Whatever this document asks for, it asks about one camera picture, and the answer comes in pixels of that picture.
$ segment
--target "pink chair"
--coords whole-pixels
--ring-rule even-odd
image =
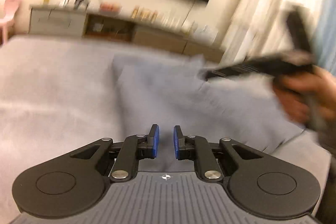
[[[8,42],[8,27],[14,25],[14,15],[21,4],[21,0],[5,0],[5,17],[0,19],[0,29],[2,29],[2,43]]]

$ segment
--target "hand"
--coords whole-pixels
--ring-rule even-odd
[[[327,71],[315,67],[314,74],[305,72],[283,76],[279,79],[279,83],[283,87],[300,94],[314,94],[319,104],[321,116],[327,121],[336,119],[336,79]],[[280,88],[274,83],[272,87],[290,120],[303,124],[307,123],[310,110],[305,105],[303,97]]]

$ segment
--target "round black disc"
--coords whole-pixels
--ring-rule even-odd
[[[93,206],[105,190],[100,173],[81,161],[62,166],[60,172],[43,165],[24,171],[13,183],[13,197],[21,211],[41,218],[71,216]]]
[[[308,171],[277,159],[245,161],[231,176],[228,189],[248,212],[288,219],[311,211],[320,185]]]

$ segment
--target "wooden cabinet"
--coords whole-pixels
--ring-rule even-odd
[[[138,26],[135,29],[133,43],[140,46],[182,54],[186,45],[186,40],[169,32]]]
[[[103,15],[88,14],[85,36],[116,42],[131,42],[134,23]]]
[[[210,47],[207,45],[198,44],[196,42],[187,42],[183,54],[194,56],[203,55],[205,60],[219,63],[222,60],[224,52],[221,49]]]

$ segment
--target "gray ribbed plate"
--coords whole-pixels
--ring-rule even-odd
[[[129,182],[114,183],[91,209],[59,220],[22,213],[12,224],[313,224],[306,215],[275,221],[253,216],[235,205],[216,183],[199,180],[195,172],[139,172]]]

